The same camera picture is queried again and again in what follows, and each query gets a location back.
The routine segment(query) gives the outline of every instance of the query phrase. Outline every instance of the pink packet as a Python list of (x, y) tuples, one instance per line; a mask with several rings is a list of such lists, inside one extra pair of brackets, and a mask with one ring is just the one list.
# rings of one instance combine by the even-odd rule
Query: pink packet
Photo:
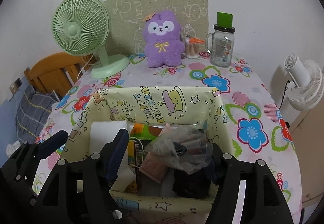
[[(172, 130), (171, 125), (166, 124), (159, 136), (170, 130)], [(154, 155), (148, 153), (143, 161), (140, 171), (149, 178), (153, 179), (155, 182), (161, 183), (167, 169), (168, 167), (160, 163), (159, 160), (154, 157)]]

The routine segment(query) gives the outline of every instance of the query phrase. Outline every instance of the wooden headboard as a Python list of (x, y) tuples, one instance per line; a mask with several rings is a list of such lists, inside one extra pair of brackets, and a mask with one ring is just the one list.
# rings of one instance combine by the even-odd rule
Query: wooden headboard
[[(87, 62), (91, 55), (84, 56), (83, 60)], [(59, 52), (50, 55), (41, 61), (37, 62), (31, 70), (25, 70), (24, 74), (29, 83), (40, 90), (42, 93), (52, 93), (54, 90), (61, 97), (72, 88), (65, 72), (68, 72), (72, 81), (77, 81), (77, 76), (80, 69), (85, 65), (81, 57), (69, 55), (65, 52)], [(90, 64), (95, 63), (95, 58), (92, 58)]]

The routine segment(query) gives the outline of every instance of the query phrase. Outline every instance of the black power cord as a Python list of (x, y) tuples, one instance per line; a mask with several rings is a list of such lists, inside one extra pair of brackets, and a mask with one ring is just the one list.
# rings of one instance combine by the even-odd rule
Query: black power cord
[(290, 81), (288, 80), (287, 82), (286, 82), (286, 85), (285, 85), (285, 90), (283, 91), (283, 96), (282, 96), (282, 100), (281, 100), (281, 104), (280, 104), (280, 107), (279, 107), (279, 109), (281, 108), (281, 106), (282, 106), (282, 103), (284, 102), (284, 98), (285, 98), (285, 94), (286, 94), (286, 90), (287, 90), (287, 84), (288, 83), (290, 83)]

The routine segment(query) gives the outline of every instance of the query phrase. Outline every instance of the floral tablecloth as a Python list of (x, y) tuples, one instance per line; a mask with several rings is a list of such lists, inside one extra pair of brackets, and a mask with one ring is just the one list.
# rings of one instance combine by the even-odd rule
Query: floral tablecloth
[[(86, 118), (85, 106), (98, 89), (139, 86), (210, 86), (217, 87), (222, 96), (223, 110), (218, 116), (227, 123), (232, 136), (234, 156), (239, 160), (255, 162), (263, 159), (270, 167), (281, 188), (294, 223), (299, 223), (301, 213), (301, 177), (292, 138), (280, 111), (258, 75), (240, 56), (233, 56), (229, 68), (219, 68), (209, 62), (209, 54), (201, 52), (198, 59), (184, 58), (178, 67), (148, 68), (144, 55), (130, 55), (131, 63), (122, 72), (102, 80), (86, 72), (53, 106), (53, 112), (37, 141), (44, 141), (59, 130), (71, 132), (72, 127)], [(47, 159), (37, 170), (33, 189), (39, 194), (46, 178), (59, 160), (64, 146)], [(240, 191), (237, 207), (242, 208), (244, 190)], [(240, 222), (237, 210), (234, 222)]]

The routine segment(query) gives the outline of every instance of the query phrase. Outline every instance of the metal bolt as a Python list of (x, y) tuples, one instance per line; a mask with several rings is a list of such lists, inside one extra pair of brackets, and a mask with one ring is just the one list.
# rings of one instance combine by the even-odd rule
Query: metal bolt
[(59, 166), (63, 166), (63, 165), (65, 164), (65, 159), (60, 159), (60, 160), (57, 162), (57, 164), (58, 164)]
[(114, 210), (111, 212), (115, 220), (120, 220), (123, 217), (122, 212), (119, 210)]
[(229, 154), (229, 153), (225, 153), (225, 154), (223, 154), (223, 157), (224, 157), (225, 159), (227, 159), (227, 160), (230, 160), (230, 159), (232, 158), (232, 155)]
[(258, 164), (259, 164), (260, 166), (265, 166), (265, 161), (262, 160), (262, 159), (259, 159), (259, 160), (258, 160)]
[(93, 160), (96, 160), (96, 159), (100, 158), (100, 154), (99, 154), (99, 153), (93, 153), (93, 154), (91, 155), (91, 158), (92, 158)]
[(35, 199), (31, 199), (31, 200), (30, 200), (30, 204), (31, 204), (32, 206), (35, 206), (35, 203), (36, 203), (36, 200), (35, 200)]

